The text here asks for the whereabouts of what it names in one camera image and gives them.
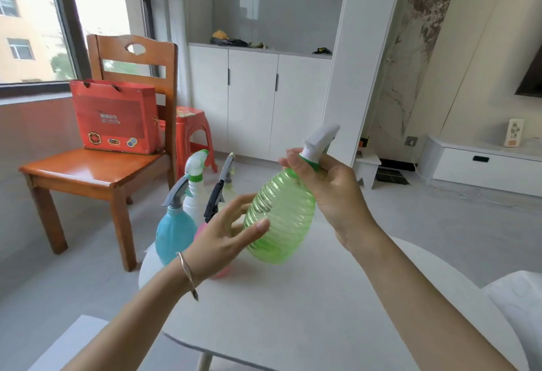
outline wall socket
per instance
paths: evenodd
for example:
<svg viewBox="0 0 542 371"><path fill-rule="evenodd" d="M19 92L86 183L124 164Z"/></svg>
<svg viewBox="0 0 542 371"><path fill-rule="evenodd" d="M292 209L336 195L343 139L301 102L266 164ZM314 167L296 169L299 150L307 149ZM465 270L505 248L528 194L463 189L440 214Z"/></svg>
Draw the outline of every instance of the wall socket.
<svg viewBox="0 0 542 371"><path fill-rule="evenodd" d="M405 146L414 147L418 142L417 137L407 136L405 140Z"/></svg>

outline hand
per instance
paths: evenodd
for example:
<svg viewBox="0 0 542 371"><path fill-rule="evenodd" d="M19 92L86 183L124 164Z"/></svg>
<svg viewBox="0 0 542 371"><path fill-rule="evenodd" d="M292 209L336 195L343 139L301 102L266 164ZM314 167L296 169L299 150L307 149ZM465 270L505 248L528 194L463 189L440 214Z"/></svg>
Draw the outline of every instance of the hand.
<svg viewBox="0 0 542 371"><path fill-rule="evenodd" d="M196 285L225 268L247 245L269 230L266 218L246 230L243 230L242 223L232 225L247 212L255 196L245 194L229 203L183 252Z"/></svg>
<svg viewBox="0 0 542 371"><path fill-rule="evenodd" d="M318 208L335 229L340 243L350 252L362 239L364 232L378 228L359 189L354 171L324 154L320 165L327 173L315 172L300 156L302 149L287 150L287 158L279 162L295 171L311 191Z"/></svg>

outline red gift bag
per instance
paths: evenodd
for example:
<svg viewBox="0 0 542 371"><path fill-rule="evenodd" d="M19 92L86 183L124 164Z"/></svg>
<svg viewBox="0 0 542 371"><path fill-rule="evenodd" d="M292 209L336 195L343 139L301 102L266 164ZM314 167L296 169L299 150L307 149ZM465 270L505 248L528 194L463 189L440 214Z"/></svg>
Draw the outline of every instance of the red gift bag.
<svg viewBox="0 0 542 371"><path fill-rule="evenodd" d="M138 154L159 149L154 87L72 80L70 89L85 148Z"/></svg>

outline red plastic stool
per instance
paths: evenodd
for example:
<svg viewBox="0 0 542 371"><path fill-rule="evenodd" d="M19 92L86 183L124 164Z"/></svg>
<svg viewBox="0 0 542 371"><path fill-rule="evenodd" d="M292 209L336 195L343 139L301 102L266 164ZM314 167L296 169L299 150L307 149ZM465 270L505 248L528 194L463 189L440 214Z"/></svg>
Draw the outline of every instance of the red plastic stool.
<svg viewBox="0 0 542 371"><path fill-rule="evenodd" d="M160 120L160 128L165 130L166 123ZM203 144L190 142L190 137L198 130L203 130L207 138L207 146ZM193 109L191 107L177 106L177 177L184 176L184 165L193 153L207 149L209 155L205 161L206 167L211 167L215 173L218 167L215 163L215 150L213 149L213 139L211 138L211 128L205 117L203 110Z"/></svg>

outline window sill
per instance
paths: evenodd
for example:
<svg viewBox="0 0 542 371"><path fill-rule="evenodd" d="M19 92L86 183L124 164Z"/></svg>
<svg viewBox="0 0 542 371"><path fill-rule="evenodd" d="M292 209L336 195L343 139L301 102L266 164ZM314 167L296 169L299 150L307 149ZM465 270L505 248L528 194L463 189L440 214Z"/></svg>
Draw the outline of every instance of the window sill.
<svg viewBox="0 0 542 371"><path fill-rule="evenodd" d="M71 97L71 93L69 91L64 91L61 93L34 94L31 96L4 97L4 98L0 98L0 106L8 106L10 104L40 102L42 100L56 100L57 98L69 98L69 97Z"/></svg>

